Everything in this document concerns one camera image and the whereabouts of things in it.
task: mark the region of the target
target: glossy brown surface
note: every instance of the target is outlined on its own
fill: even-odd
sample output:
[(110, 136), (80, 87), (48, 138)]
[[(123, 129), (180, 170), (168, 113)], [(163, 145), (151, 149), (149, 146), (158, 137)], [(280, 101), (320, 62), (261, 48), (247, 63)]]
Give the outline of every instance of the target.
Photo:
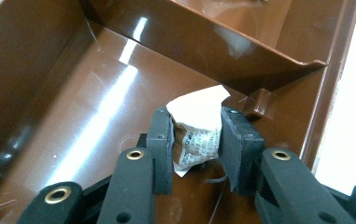
[[(80, 3), (98, 24), (74, 1), (0, 1), (0, 223), (48, 184), (110, 175), (155, 108), (219, 82), (268, 147), (313, 164), (355, 1)], [(221, 176), (215, 161), (174, 175), (157, 222), (258, 223), (253, 199), (205, 183)]]
[[(171, 1), (105, 0), (86, 6), (92, 20), (245, 94), (275, 90), (325, 65), (298, 62)], [(138, 38), (140, 21), (145, 32)]]

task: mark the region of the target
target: crumpled paper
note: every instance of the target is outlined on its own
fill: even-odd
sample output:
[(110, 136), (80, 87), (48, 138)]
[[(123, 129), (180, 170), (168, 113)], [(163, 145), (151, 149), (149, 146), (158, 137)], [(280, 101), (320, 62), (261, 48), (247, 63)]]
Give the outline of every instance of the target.
[(229, 97), (222, 85), (195, 91), (166, 105), (175, 123), (175, 172), (183, 177), (191, 167), (218, 158), (221, 102)]

